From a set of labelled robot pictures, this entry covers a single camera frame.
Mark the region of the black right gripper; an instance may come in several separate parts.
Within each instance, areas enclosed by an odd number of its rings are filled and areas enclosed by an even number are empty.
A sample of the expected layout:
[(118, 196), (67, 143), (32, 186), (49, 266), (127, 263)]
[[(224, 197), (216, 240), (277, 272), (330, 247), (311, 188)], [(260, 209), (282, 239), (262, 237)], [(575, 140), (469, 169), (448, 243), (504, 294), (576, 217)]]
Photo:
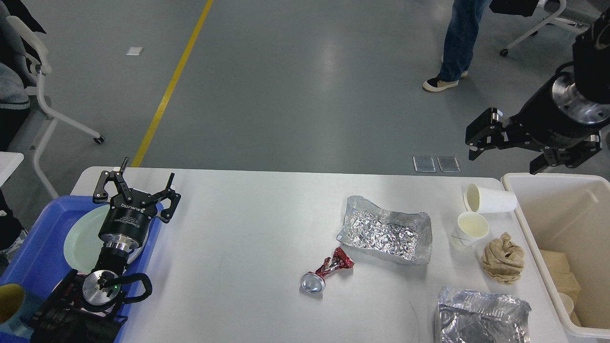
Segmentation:
[[(574, 169), (601, 151), (600, 136), (609, 124), (609, 92), (581, 92), (573, 74), (556, 74), (526, 102), (515, 121), (542, 146), (541, 155), (529, 164), (529, 173), (564, 165)], [(525, 133), (511, 121), (503, 123), (503, 113), (489, 107), (466, 127), (468, 159), (474, 161), (492, 149), (523, 147)]]

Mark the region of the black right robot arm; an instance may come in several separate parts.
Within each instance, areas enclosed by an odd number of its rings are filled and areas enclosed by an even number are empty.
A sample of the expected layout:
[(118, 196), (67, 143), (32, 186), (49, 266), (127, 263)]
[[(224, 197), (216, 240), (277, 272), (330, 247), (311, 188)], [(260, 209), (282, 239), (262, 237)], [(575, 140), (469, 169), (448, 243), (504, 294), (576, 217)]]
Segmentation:
[(573, 72), (560, 65), (516, 115), (504, 119), (490, 107), (467, 126), (471, 161), (492, 149), (538, 151), (529, 164), (537, 174), (559, 165), (574, 169), (601, 150), (600, 130), (610, 121), (608, 10), (576, 37), (572, 54)]

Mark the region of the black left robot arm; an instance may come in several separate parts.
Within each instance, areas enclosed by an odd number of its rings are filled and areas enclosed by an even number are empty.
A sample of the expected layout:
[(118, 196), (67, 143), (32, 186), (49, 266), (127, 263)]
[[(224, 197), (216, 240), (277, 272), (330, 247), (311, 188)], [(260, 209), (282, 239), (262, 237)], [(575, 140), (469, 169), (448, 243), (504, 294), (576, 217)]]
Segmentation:
[(144, 251), (153, 219), (168, 223), (181, 195), (172, 187), (174, 173), (157, 193), (129, 187), (127, 164), (104, 170), (94, 189), (93, 202), (110, 207), (98, 232), (96, 264), (88, 273), (71, 269), (54, 288), (28, 323), (32, 343), (112, 343), (128, 319), (121, 308), (153, 292), (148, 275), (128, 269)]

